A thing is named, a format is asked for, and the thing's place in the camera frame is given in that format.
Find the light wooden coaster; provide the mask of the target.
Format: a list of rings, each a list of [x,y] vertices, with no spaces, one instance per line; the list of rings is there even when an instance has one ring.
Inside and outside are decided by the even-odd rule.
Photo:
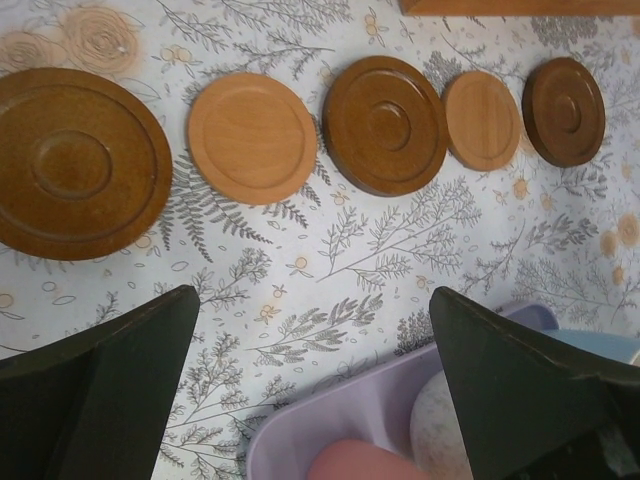
[[[295,194],[315,165],[311,114],[286,85],[261,74],[212,81],[191,107],[187,136],[203,178],[223,195],[249,205]]]
[[[464,72],[443,95],[449,148],[464,166],[491,172],[509,164],[518,148],[522,122],[515,100],[497,77]]]

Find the dark wooden coaster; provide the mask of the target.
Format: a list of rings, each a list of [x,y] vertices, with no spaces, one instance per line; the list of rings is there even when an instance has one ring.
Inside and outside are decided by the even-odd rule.
[[[604,101],[594,77],[578,61],[560,57],[537,66],[525,83],[521,105],[529,140],[548,163],[577,167],[600,150]]]
[[[389,56],[362,58],[336,77],[321,126],[340,173],[377,196],[426,186],[442,167],[449,142],[444,106],[432,84]]]
[[[1,79],[1,241],[88,260],[135,242],[170,194],[162,127],[133,94],[74,69]]]

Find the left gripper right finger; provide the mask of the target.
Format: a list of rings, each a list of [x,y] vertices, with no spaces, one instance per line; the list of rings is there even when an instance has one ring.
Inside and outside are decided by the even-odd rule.
[[[448,287],[429,312],[474,478],[638,478],[638,367]]]

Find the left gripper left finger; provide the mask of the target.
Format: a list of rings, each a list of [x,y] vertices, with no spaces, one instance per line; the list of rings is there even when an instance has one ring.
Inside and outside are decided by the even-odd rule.
[[[2,478],[150,478],[199,309],[181,285],[2,360]]]

